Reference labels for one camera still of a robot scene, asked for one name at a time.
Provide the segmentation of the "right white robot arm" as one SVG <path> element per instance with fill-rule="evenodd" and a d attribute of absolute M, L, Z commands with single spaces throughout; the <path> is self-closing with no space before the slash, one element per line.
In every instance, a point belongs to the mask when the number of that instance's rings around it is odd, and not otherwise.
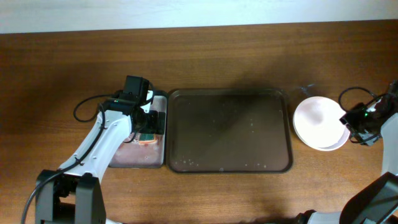
<path fill-rule="evenodd" d="M 294 111 L 294 130 L 303 143 L 323 152 L 348 141 L 369 147 L 381 140 L 381 174 L 349 199 L 342 211 L 308 210 L 298 214 L 295 223 L 397 223 L 397 81 L 380 95 L 366 90 L 369 102 L 345 108 L 342 99 L 351 90 L 343 90 L 337 101 L 322 96 L 303 100 Z"/>

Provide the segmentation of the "pale green plate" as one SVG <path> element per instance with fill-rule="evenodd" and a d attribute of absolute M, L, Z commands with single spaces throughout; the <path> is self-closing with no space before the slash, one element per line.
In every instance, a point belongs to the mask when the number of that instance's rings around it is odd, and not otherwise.
<path fill-rule="evenodd" d="M 339 140 L 336 143 L 334 143 L 334 144 L 332 144 L 331 146 L 328 146 L 328 147 L 318 147 L 318 146 L 313 146 L 313 145 L 307 143 L 306 141 L 304 141 L 304 139 L 298 133 L 296 133 L 297 137 L 304 144 L 306 144 L 307 146 L 309 146 L 309 147 L 311 147 L 313 149 L 316 149 L 318 151 L 334 151 L 334 150 L 342 147 L 346 143 L 348 138 L 350 137 L 350 134 L 351 134 L 350 131 L 348 129 L 345 129 L 345 131 L 343 132 L 342 136 L 339 138 Z"/>

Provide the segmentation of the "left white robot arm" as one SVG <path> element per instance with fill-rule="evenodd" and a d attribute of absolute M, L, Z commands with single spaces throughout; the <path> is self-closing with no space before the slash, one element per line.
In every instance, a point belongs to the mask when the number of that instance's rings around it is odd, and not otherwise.
<path fill-rule="evenodd" d="M 111 223 L 100 186 L 104 173 L 120 145 L 165 136 L 167 113 L 150 106 L 167 94 L 145 78 L 128 76 L 122 90 L 104 98 L 78 149 L 57 170 L 43 170 L 37 177 L 21 223 L 31 202 L 36 223 Z"/>

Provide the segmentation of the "pinkish white plate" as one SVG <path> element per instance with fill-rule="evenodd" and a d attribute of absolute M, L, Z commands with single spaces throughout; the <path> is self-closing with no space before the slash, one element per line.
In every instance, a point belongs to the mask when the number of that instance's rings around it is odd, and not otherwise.
<path fill-rule="evenodd" d="M 344 114 L 339 104 L 329 98 L 309 97 L 294 111 L 294 129 L 307 143 L 328 147 L 336 143 L 347 129 L 340 122 Z"/>

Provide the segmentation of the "orange green scrub sponge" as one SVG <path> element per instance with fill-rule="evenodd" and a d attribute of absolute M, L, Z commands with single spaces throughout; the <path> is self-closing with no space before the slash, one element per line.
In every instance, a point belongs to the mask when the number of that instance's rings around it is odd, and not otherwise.
<path fill-rule="evenodd" d="M 145 145 L 145 144 L 152 144 L 154 142 L 157 142 L 157 138 L 156 138 L 155 134 L 141 133 L 139 136 L 139 140 L 138 140 L 139 144 Z"/>

